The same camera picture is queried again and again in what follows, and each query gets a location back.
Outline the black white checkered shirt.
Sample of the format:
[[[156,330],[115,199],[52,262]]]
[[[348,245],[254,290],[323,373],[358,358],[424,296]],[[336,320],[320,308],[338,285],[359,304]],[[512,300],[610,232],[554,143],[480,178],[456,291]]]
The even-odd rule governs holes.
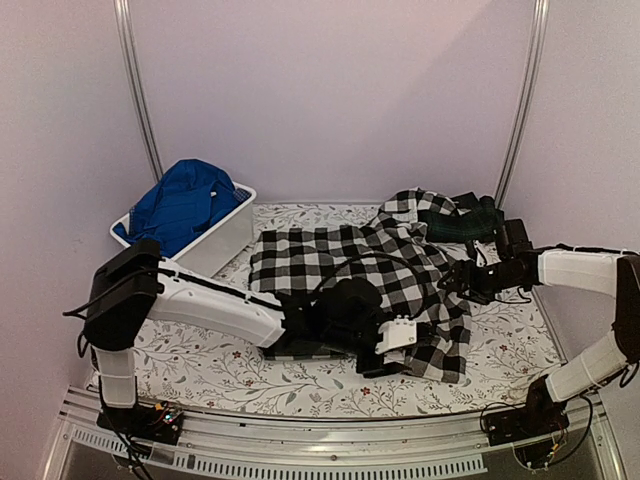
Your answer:
[[[430,327],[430,343],[410,365],[416,377],[458,384],[466,377],[470,306],[437,282],[454,263],[427,239],[423,210],[458,210],[451,198],[419,188],[384,202],[366,224],[263,231],[250,258],[253,291],[304,295],[347,278],[373,284],[391,316],[409,316]]]

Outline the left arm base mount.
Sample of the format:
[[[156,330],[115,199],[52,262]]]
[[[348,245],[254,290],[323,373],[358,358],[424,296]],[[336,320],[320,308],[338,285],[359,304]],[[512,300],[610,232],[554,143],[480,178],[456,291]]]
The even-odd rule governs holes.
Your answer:
[[[168,401],[154,405],[136,403],[132,408],[115,408],[102,403],[97,426],[123,437],[175,446],[183,422],[184,411]]]

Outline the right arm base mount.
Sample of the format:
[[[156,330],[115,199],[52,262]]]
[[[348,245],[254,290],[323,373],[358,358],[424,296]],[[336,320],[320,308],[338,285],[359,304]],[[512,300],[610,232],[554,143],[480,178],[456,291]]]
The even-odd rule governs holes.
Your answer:
[[[566,445],[569,419],[566,402],[550,407],[515,407],[506,403],[504,410],[480,414],[479,426],[487,436],[490,446],[523,442],[513,454],[518,463],[528,470],[547,469]]]

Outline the green plaid pleated skirt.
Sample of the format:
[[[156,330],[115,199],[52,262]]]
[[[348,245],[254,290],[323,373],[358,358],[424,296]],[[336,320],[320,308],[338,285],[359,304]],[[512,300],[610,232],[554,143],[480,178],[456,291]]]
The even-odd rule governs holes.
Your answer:
[[[495,240],[497,230],[504,224],[504,212],[491,196],[477,198],[469,192],[452,199],[458,208],[450,215],[423,210],[418,220],[427,225],[427,239],[435,243],[466,243]]]

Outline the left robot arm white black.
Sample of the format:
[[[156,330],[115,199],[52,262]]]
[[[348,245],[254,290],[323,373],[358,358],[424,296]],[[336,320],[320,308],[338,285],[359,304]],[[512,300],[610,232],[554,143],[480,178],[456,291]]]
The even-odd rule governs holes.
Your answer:
[[[99,267],[88,301],[67,314],[83,320],[101,402],[128,434],[149,423],[138,404],[133,358],[147,320],[231,335],[275,358],[352,356],[367,378],[402,371],[387,354],[419,341],[415,316],[385,312],[380,292],[363,278],[320,285],[301,296],[251,292],[182,268],[163,257],[153,240],[141,240]]]

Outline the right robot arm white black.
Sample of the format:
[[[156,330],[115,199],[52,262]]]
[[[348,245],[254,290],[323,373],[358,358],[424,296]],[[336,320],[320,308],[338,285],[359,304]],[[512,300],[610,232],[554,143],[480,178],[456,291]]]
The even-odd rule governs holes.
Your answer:
[[[576,331],[581,314],[596,323],[581,336],[590,344],[529,386],[516,422],[524,435],[537,436],[568,400],[615,378],[628,383],[638,375],[639,255],[624,248],[535,247],[520,219],[498,228],[495,246],[496,262],[457,261],[439,287],[482,305],[508,289],[535,291],[568,300],[567,332]]]

